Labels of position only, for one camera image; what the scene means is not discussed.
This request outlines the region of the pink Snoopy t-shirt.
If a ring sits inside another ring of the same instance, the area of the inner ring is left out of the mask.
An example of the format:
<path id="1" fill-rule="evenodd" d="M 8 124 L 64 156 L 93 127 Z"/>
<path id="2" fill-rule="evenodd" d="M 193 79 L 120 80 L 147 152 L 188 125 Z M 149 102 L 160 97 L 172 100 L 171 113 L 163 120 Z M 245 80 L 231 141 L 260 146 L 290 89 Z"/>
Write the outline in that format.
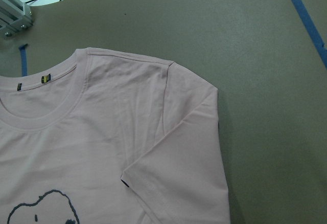
<path id="1" fill-rule="evenodd" d="M 173 61 L 94 48 L 1 77 L 1 223 L 230 223 L 217 97 Z"/>

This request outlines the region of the aluminium frame post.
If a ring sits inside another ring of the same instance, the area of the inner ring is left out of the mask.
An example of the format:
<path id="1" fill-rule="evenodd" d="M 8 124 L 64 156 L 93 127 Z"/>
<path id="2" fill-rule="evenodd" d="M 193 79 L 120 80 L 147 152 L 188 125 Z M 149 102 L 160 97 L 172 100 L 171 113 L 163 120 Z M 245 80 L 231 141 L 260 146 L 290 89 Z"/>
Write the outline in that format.
<path id="1" fill-rule="evenodd" d="M 11 37 L 32 25 L 29 5 L 20 0 L 1 0 L 1 37 Z"/>

